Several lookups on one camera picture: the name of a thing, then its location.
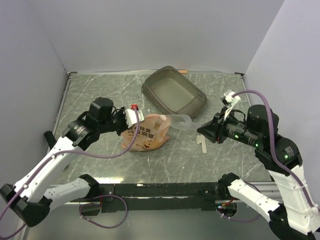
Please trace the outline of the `grey plastic litter box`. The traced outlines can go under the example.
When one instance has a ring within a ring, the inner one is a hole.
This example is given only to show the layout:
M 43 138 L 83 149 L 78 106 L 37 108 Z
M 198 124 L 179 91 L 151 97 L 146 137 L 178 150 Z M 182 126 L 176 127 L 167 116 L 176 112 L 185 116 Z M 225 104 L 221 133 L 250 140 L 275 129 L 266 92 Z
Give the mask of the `grey plastic litter box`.
M 165 66 L 146 78 L 141 92 L 165 115 L 196 117 L 207 104 L 207 96 L 172 66 Z

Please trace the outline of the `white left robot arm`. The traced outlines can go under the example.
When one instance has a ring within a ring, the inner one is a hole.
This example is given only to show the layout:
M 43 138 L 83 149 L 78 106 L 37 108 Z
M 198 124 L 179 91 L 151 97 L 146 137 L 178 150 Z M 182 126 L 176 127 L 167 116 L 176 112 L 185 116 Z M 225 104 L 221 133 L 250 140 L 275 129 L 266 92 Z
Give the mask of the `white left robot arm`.
M 120 135 L 139 120 L 137 109 L 115 108 L 111 99 L 96 98 L 87 111 L 70 122 L 47 155 L 21 180 L 4 184 L 0 195 L 28 227 L 41 223 L 49 213 L 67 202 L 77 199 L 95 200 L 100 184 L 89 174 L 51 188 L 52 181 L 78 155 L 108 159 L 107 155 L 88 153 L 88 147 L 102 134 Z

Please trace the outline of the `white bag sealing clip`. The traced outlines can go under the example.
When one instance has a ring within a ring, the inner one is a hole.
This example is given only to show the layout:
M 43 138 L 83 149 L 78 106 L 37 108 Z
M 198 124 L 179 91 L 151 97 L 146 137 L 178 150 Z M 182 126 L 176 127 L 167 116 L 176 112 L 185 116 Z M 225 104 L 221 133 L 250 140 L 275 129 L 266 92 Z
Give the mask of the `white bag sealing clip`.
M 199 134 L 196 136 L 196 143 L 198 145 L 201 145 L 202 153 L 206 154 L 207 153 L 206 138 L 203 135 Z

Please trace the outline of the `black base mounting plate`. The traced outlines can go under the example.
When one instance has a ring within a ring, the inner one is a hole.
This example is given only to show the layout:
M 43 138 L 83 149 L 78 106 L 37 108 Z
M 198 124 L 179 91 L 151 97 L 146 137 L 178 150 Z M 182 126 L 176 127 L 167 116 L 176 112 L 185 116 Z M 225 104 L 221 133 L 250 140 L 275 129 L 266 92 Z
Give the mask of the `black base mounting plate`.
M 129 211 L 215 211 L 218 204 L 232 199 L 217 182 L 101 184 L 96 196 L 106 194 L 121 197 Z

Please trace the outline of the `orange cat litter bag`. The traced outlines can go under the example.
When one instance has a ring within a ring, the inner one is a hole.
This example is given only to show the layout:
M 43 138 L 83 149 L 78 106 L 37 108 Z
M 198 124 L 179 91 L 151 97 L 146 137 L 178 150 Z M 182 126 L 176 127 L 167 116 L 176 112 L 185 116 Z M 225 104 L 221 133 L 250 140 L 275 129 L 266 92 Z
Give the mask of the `orange cat litter bag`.
M 147 115 L 140 123 L 138 135 L 129 151 L 146 152 L 160 148 L 170 139 L 170 136 L 167 135 L 170 125 L 166 115 Z

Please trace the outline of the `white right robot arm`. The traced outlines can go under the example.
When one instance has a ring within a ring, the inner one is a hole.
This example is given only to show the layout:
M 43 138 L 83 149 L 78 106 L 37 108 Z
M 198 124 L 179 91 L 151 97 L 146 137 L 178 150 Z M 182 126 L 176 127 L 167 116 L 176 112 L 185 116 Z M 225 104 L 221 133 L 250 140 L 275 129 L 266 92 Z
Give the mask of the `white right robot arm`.
M 218 180 L 218 193 L 246 203 L 268 222 L 280 240 L 313 240 L 320 230 L 320 211 L 312 201 L 304 176 L 303 161 L 297 145 L 278 134 L 279 117 L 264 105 L 252 105 L 247 118 L 238 120 L 227 108 L 197 129 L 212 143 L 230 138 L 254 147 L 255 157 L 273 178 L 282 201 L 276 201 L 250 187 L 234 173 Z

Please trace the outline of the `clear plastic litter scoop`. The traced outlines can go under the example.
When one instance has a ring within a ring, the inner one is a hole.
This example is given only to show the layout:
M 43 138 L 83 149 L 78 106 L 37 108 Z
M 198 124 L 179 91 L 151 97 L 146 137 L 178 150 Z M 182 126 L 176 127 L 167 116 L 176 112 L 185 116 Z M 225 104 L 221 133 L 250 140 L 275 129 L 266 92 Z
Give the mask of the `clear plastic litter scoop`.
M 202 126 L 201 123 L 192 121 L 186 114 L 168 114 L 166 120 L 171 127 L 182 131 L 197 132 L 197 129 Z

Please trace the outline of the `black perforated bracket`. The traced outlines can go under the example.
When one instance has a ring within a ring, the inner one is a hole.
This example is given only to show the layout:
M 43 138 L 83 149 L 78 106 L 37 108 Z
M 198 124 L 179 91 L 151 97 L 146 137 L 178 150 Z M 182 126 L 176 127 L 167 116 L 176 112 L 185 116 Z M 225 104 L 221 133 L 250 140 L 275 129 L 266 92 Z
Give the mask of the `black perforated bracket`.
M 52 131 L 46 131 L 44 134 L 44 138 L 45 138 L 45 141 L 48 145 L 48 149 L 47 149 L 47 153 L 55 146 L 55 144 L 57 143 L 57 140 L 53 134 Z

